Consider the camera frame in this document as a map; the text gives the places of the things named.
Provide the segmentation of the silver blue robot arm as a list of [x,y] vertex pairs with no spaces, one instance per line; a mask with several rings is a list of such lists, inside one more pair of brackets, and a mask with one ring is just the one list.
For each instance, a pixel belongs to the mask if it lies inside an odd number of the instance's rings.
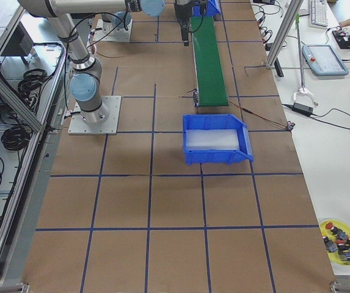
[[67,47],[71,66],[76,75],[70,81],[72,92],[87,123],[101,123],[110,113],[100,96],[101,65],[89,53],[86,42],[79,36],[71,14],[110,14],[116,12],[144,12],[148,16],[159,16],[164,1],[20,1],[19,4],[33,16],[47,18],[57,36]]

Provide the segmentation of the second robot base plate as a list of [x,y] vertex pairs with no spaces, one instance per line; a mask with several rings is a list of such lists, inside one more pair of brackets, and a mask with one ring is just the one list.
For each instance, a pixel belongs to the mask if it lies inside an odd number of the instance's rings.
[[94,30],[93,42],[124,42],[129,43],[131,40],[131,32],[133,21],[127,23],[125,29],[124,24],[120,23],[117,27],[110,22],[104,22],[101,18],[98,20]]

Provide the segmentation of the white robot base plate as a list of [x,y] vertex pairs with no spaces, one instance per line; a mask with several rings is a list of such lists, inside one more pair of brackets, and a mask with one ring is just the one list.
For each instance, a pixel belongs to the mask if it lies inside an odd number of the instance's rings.
[[68,127],[70,135],[116,135],[121,108],[121,96],[102,96],[102,105],[95,112],[84,112],[75,102],[75,112]]

